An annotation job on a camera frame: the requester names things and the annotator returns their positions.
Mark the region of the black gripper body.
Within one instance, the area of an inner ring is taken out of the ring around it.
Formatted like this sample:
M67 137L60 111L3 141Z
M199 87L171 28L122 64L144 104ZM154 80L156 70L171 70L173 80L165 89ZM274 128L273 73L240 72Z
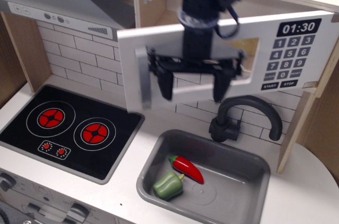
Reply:
M170 57L156 53L154 49L147 51L149 70L159 79L172 79L174 73L211 74L215 79L233 79L242 74L242 50L228 47L222 49L221 56L211 56L213 34L225 39L237 33L222 35L219 25L197 28L186 24L183 33L182 55Z

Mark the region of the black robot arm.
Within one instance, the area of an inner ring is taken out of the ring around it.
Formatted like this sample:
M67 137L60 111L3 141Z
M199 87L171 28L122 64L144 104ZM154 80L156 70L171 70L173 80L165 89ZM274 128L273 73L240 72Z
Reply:
M214 76L213 99L222 100L232 79L242 73L245 53L231 48L220 58L212 56L213 35L222 39L234 36L239 27L227 34L221 33L218 21L220 13L229 11L235 21L238 16L232 3L238 0L183 0L178 11L178 19L184 26L183 44L180 55L166 56L148 52L149 69L158 78L162 97L171 100L173 96L174 73L210 74Z

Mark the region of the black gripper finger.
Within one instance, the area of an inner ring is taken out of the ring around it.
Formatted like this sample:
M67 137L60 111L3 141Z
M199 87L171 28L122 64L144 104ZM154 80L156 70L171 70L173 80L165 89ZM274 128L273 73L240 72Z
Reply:
M230 82L234 77L234 69L229 66L215 68L213 75L213 99L215 102L220 102L226 94Z
M172 100L174 75L171 71L159 69L157 73L158 86L162 97L168 101Z

